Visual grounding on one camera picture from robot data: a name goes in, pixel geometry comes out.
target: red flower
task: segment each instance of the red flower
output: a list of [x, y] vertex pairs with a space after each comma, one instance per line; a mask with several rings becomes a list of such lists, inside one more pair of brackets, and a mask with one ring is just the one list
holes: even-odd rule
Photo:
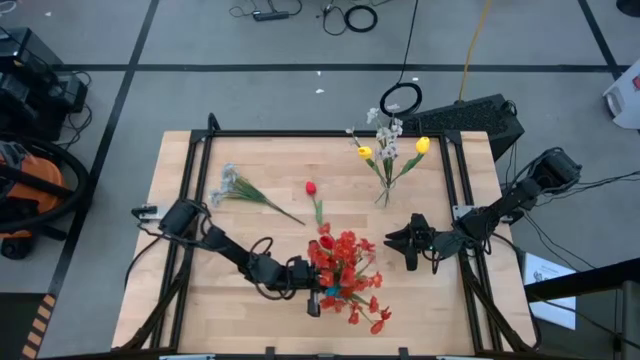
[[333, 305], [336, 312], [337, 313], [341, 313], [342, 312], [342, 308], [347, 305], [347, 303], [344, 300], [338, 299], [336, 300], [336, 303]]
[[382, 331], [383, 327], [384, 327], [384, 320], [378, 320], [371, 327], [371, 333], [373, 335], [377, 335], [378, 333], [380, 333], [380, 331]]
[[351, 297], [353, 296], [353, 290], [353, 288], [342, 288], [340, 289], [340, 296], [345, 299], [351, 299]]
[[378, 298], [375, 296], [371, 297], [371, 301], [369, 302], [369, 312], [374, 313], [377, 312], [380, 308], [380, 304], [378, 304]]
[[373, 285], [377, 288], [382, 286], [382, 275], [380, 275], [380, 272], [376, 271], [376, 274], [369, 278], [369, 284], [369, 286]]
[[360, 321], [358, 312], [352, 312], [349, 316], [349, 324], [356, 325]]
[[316, 194], [316, 184], [312, 183], [311, 181], [307, 181], [307, 194], [313, 196]]
[[320, 235], [328, 234], [330, 232], [331, 232], [331, 224], [329, 223], [324, 223], [324, 225], [318, 228], [318, 234]]
[[332, 287], [333, 286], [333, 272], [329, 270], [322, 270], [320, 272], [320, 279], [318, 280], [321, 286]]
[[367, 278], [356, 280], [355, 291], [364, 291], [369, 286]]
[[340, 234], [340, 240], [343, 240], [349, 246], [354, 246], [356, 244], [356, 234], [353, 231], [343, 231]]
[[380, 312], [380, 317], [382, 317], [382, 320], [389, 320], [391, 319], [391, 311], [389, 311], [389, 307], [387, 306], [386, 309], [382, 310]]
[[311, 262], [315, 262], [315, 258], [317, 256], [318, 250], [320, 250], [320, 244], [317, 241], [311, 240], [309, 241], [309, 247], [307, 248], [307, 255], [309, 255], [309, 260]]
[[376, 251], [376, 244], [370, 243], [367, 239], [360, 239], [360, 247], [364, 251], [373, 252]]
[[342, 275], [340, 276], [340, 286], [342, 287], [352, 287], [356, 284], [356, 269], [351, 266], [348, 266], [342, 270]]
[[328, 309], [336, 304], [336, 298], [333, 296], [327, 296], [326, 298], [320, 300], [320, 306], [323, 309]]
[[333, 245], [336, 243], [335, 240], [329, 235], [322, 235], [320, 237], [320, 245], [327, 250], [333, 249]]
[[349, 306], [351, 307], [351, 312], [357, 312], [358, 310], [362, 310], [362, 306], [360, 306], [360, 304], [358, 304], [357, 301], [351, 302], [351, 305]]

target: wooden tabletop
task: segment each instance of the wooden tabletop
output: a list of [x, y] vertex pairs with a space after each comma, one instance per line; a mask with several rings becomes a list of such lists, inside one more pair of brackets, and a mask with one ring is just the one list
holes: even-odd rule
[[[166, 132], [160, 148], [148, 201], [170, 206], [178, 197], [189, 132]], [[362, 142], [373, 146], [375, 139]], [[400, 164], [415, 154], [415, 139], [398, 140]], [[477, 205], [500, 197], [498, 178], [485, 133], [463, 133], [463, 147]], [[450, 148], [457, 196], [462, 202], [455, 153]], [[198, 154], [191, 181], [195, 192]], [[380, 184], [373, 171], [359, 159], [346, 138], [214, 138], [206, 192], [220, 186], [221, 170], [234, 163], [267, 197], [307, 223], [302, 226], [268, 207], [225, 200], [213, 210], [213, 221], [245, 248], [272, 236], [273, 257], [284, 263], [294, 255], [306, 256], [307, 243], [317, 238], [314, 208], [305, 193], [306, 181], [318, 186], [326, 221], [334, 234], [353, 230], [377, 245], [377, 263], [383, 286], [372, 293], [393, 313], [377, 336], [369, 325], [347, 323], [348, 313], [332, 310], [320, 318], [306, 313], [308, 293], [298, 292], [291, 301], [270, 301], [243, 279], [235, 265], [216, 253], [196, 250], [185, 308], [179, 351], [183, 353], [264, 353], [275, 346], [281, 354], [379, 354], [393, 355], [407, 347], [413, 355], [472, 354], [462, 279], [456, 257], [440, 264], [436, 275], [420, 258], [418, 270], [407, 272], [404, 257], [384, 246], [384, 234], [403, 228], [411, 213], [423, 213], [438, 230], [451, 228], [451, 215], [442, 170], [440, 148], [432, 140], [425, 158], [402, 177], [383, 208], [374, 204]], [[497, 233], [510, 238], [507, 226]], [[141, 233], [136, 253], [152, 239]], [[522, 280], [513, 251], [493, 240], [487, 267], [495, 303], [511, 326], [530, 345], [535, 335], [529, 317]], [[143, 323], [158, 300], [168, 243], [160, 242], [136, 264], [124, 295], [113, 345], [125, 343]], [[482, 306], [479, 317], [485, 348], [490, 348]], [[162, 343], [174, 309], [165, 319]]]

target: yellow tulip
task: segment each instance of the yellow tulip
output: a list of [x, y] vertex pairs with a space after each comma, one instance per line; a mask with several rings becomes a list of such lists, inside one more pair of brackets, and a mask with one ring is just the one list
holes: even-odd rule
[[418, 154], [426, 154], [427, 151], [429, 151], [429, 144], [430, 141], [428, 137], [421, 137], [420, 140], [416, 142], [416, 151]]
[[358, 155], [360, 155], [363, 160], [371, 159], [371, 154], [373, 154], [373, 151], [371, 151], [371, 148], [368, 146], [361, 146], [358, 148]]

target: flower bouquet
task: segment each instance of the flower bouquet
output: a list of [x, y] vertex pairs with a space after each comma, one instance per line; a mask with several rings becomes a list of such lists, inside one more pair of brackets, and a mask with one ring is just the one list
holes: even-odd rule
[[305, 225], [305, 223], [298, 218], [282, 210], [282, 208], [269, 200], [260, 190], [251, 185], [249, 180], [238, 174], [235, 165], [231, 163], [226, 164], [222, 169], [222, 186], [219, 190], [213, 190], [210, 198], [214, 207], [220, 205], [222, 199], [245, 200], [264, 204], [299, 224]]
[[[325, 298], [320, 300], [320, 306], [323, 309], [333, 308], [337, 313], [348, 307], [349, 324], [358, 324], [362, 315], [371, 323], [371, 333], [378, 334], [382, 331], [384, 322], [391, 318], [389, 307], [381, 309], [375, 296], [366, 301], [357, 294], [367, 288], [379, 288], [382, 285], [382, 275], [379, 272], [371, 277], [363, 274], [375, 260], [375, 244], [367, 239], [356, 241], [356, 235], [352, 231], [344, 231], [335, 239], [330, 231], [329, 223], [321, 226], [318, 229], [320, 239], [310, 241], [308, 248], [309, 259], [320, 273], [319, 283], [326, 287]], [[380, 319], [371, 319], [371, 315], [367, 313], [378, 315]]]
[[[429, 150], [429, 138], [422, 137], [418, 140], [416, 143], [416, 152], [418, 154], [413, 159], [408, 160], [402, 167], [402, 170], [400, 170], [400, 173], [394, 176], [393, 163], [398, 158], [396, 140], [402, 135], [402, 121], [391, 118], [388, 125], [383, 125], [378, 116], [379, 111], [380, 109], [371, 108], [367, 113], [367, 124], [371, 124], [374, 120], [376, 122], [376, 140], [380, 147], [375, 150], [375, 154], [370, 147], [360, 144], [358, 137], [355, 135], [355, 127], [347, 129], [346, 132], [351, 134], [352, 143], [358, 147], [358, 155], [367, 162], [367, 165], [369, 165], [380, 178], [383, 191], [375, 202], [377, 203], [384, 197], [384, 206], [387, 206], [389, 204], [389, 192], [395, 186], [396, 180], [413, 169]], [[382, 163], [384, 174], [380, 171], [380, 167], [378, 167], [378, 161]]]

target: orange vacuum cleaner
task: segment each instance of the orange vacuum cleaner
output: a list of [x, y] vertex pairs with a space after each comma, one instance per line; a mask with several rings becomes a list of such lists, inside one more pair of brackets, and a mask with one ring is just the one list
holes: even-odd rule
[[[69, 165], [75, 173], [75, 190], [67, 185], [61, 165]], [[65, 240], [67, 233], [49, 223], [77, 208], [87, 179], [82, 164], [54, 144], [25, 138], [8, 141], [0, 136], [2, 255], [23, 259], [37, 235]]]

